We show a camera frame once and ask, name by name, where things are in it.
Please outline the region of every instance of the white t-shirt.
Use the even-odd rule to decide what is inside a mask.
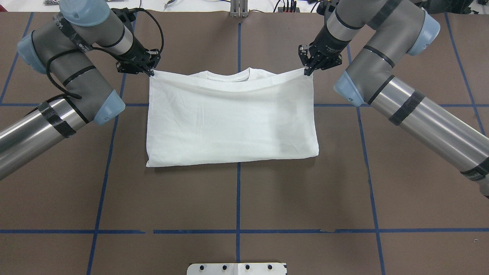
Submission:
[[[154,71],[147,167],[315,157],[312,77]]]

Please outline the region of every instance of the grid line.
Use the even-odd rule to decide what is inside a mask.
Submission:
[[[26,36],[33,17],[34,17],[34,13],[31,12],[31,14],[29,16],[29,20],[27,21],[27,25],[25,26],[24,33],[22,34],[22,38],[24,38]],[[14,72],[15,64],[17,63],[18,58],[19,58],[19,53],[15,52],[14,61],[12,62],[12,66],[10,66],[10,71],[8,72],[7,80],[5,81],[5,85],[3,86],[3,90],[2,90],[1,95],[0,95],[0,104],[3,101],[5,94],[7,93],[8,83],[10,82],[10,77],[12,77],[12,73]]]
[[[489,228],[380,228],[379,233],[489,232]],[[153,234],[358,234],[376,233],[377,229],[154,229]],[[0,229],[0,234],[146,234],[134,229]]]
[[[124,74],[122,76],[122,83],[121,83],[121,90],[120,90],[120,94],[119,96],[122,98],[122,95],[124,93],[124,84],[126,82],[126,74]],[[109,166],[111,164],[111,160],[112,160],[112,152],[113,152],[113,148],[114,148],[114,139],[115,139],[115,130],[117,129],[117,124],[119,122],[119,116],[116,116],[115,117],[115,120],[114,120],[114,127],[112,129],[112,137],[111,137],[111,143],[110,143],[110,146],[109,146],[109,153],[108,153],[108,156],[107,156],[107,164],[105,166],[105,174],[104,174],[104,181],[103,181],[103,184],[102,184],[102,191],[101,191],[101,194],[100,194],[100,202],[99,202],[99,205],[98,205],[98,212],[97,212],[97,219],[95,221],[95,230],[93,232],[93,239],[92,239],[92,246],[91,246],[91,249],[90,249],[90,257],[89,257],[89,263],[88,263],[88,267],[87,267],[87,275],[90,275],[91,273],[91,267],[92,267],[92,263],[93,263],[93,258],[95,256],[95,247],[97,245],[97,237],[98,237],[98,234],[99,234],[99,226],[100,226],[100,218],[102,216],[102,207],[104,206],[104,198],[105,198],[105,190],[107,188],[107,180],[109,178]]]
[[[238,24],[238,72],[241,72],[241,23]],[[236,165],[236,262],[241,262],[241,162]]]
[[[465,75],[464,67],[462,66],[462,61],[460,61],[460,56],[458,54],[457,46],[455,45],[455,40],[452,34],[452,28],[450,27],[450,20],[448,19],[448,14],[445,12],[445,20],[446,27],[448,28],[448,34],[450,35],[450,41],[452,42],[453,51],[455,52],[455,57],[457,58],[457,62],[460,68],[460,72],[462,73],[462,77],[464,78],[465,87],[467,88],[468,96],[470,97],[470,101],[472,103],[472,107],[474,108],[475,116],[477,117],[477,123],[479,124],[479,128],[483,135],[486,135],[484,131],[484,127],[482,126],[482,121],[479,116],[479,112],[477,111],[477,106],[475,105],[474,96],[472,95],[472,90],[470,89],[470,85],[467,81],[467,76]]]
[[[352,54],[350,52],[350,45],[347,45],[347,51],[348,51],[348,61],[351,63],[352,62]],[[356,109],[356,116],[358,118],[358,127],[360,130],[360,139],[362,142],[363,159],[365,161],[365,166],[367,168],[367,179],[368,179],[368,185],[369,185],[369,189],[370,189],[370,204],[372,207],[372,215],[374,218],[375,236],[377,239],[377,250],[378,250],[378,258],[380,261],[380,270],[382,272],[382,275],[385,275],[384,255],[382,253],[382,242],[380,241],[380,232],[378,230],[378,220],[377,220],[377,210],[375,207],[374,188],[372,186],[372,177],[370,174],[370,166],[368,163],[367,146],[365,144],[365,135],[363,133],[362,118],[361,118],[360,108],[356,107],[355,109]]]

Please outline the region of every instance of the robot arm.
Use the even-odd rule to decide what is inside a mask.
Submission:
[[[163,48],[161,27],[144,9],[113,9],[103,0],[63,0],[52,22],[18,44],[19,55],[64,92],[0,133],[0,180],[91,121],[104,124],[125,104],[85,55],[92,49],[118,60],[119,72],[154,75]],[[161,33],[160,49],[147,50],[132,33],[134,13],[151,16]],[[51,72],[63,83],[56,84]]]
[[[489,138],[391,73],[404,54],[422,52],[438,35],[440,25],[408,0],[342,0],[329,16],[325,11],[330,5],[327,1],[319,8],[325,25],[314,42],[299,46],[304,74],[338,65],[334,60],[341,58],[339,53],[369,25],[376,33],[334,90],[354,106],[371,105],[478,183],[489,198]]]

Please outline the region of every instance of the metal bracket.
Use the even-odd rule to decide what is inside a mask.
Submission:
[[[231,0],[231,17],[248,17],[248,0]]]
[[[286,263],[192,264],[187,275],[287,275]]]

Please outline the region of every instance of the black electrical tape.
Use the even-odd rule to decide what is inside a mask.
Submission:
[[[61,30],[61,32],[68,37],[73,44],[75,44],[82,52],[89,52],[93,50],[92,46],[88,44],[71,26],[68,20],[65,19],[60,12],[53,17],[54,23]]]
[[[375,14],[367,25],[372,29],[377,30],[401,2],[402,0],[387,0],[384,6],[377,12],[377,14]]]
[[[348,24],[346,24],[338,15],[338,9],[335,9],[334,11],[334,14],[336,15],[336,18],[338,19],[338,21],[345,27],[349,28],[349,29],[361,29],[362,27],[354,27],[354,26],[350,26]]]
[[[484,179],[486,175],[489,174],[489,158],[485,159],[483,162],[481,162],[481,164],[470,169],[469,171],[460,172],[460,174],[464,175],[473,182]]]
[[[75,130],[64,120],[60,118],[58,113],[45,101],[41,103],[37,109],[41,112],[44,118],[65,138],[76,133]]]
[[[410,115],[414,109],[421,103],[425,98],[418,90],[414,90],[414,93],[404,102],[404,104],[397,110],[390,118],[389,121],[394,125],[399,126],[408,115]]]
[[[377,91],[375,92],[375,94],[372,95],[372,97],[370,98],[370,100],[367,102],[368,105],[372,104],[372,102],[378,96],[378,94],[385,88],[385,86],[387,86],[387,84],[389,84],[389,82],[391,82],[391,80],[393,78],[394,78],[394,76],[391,75],[391,76],[389,76],[389,78],[387,78],[386,81],[384,81],[384,83],[382,83],[382,85],[380,86],[380,88],[377,89]]]
[[[394,66],[396,64],[394,64],[394,62],[392,62],[392,60],[387,56],[385,55],[383,52],[379,51],[378,49],[372,47],[372,46],[369,46],[369,45],[365,45],[363,47],[364,49],[367,49],[371,52],[373,52],[374,54],[378,55],[380,58],[382,58],[383,60],[385,60],[387,63],[389,63],[389,65],[394,68]]]
[[[66,85],[68,85],[68,83],[70,83],[71,81],[73,81],[75,78],[77,78],[78,76],[86,73],[87,71],[91,70],[91,69],[96,69],[96,67],[94,65],[91,65],[91,66],[88,66],[88,67],[85,67],[81,70],[79,70],[78,72],[72,74],[70,77],[68,77],[65,81],[63,81],[63,86],[66,87]]]

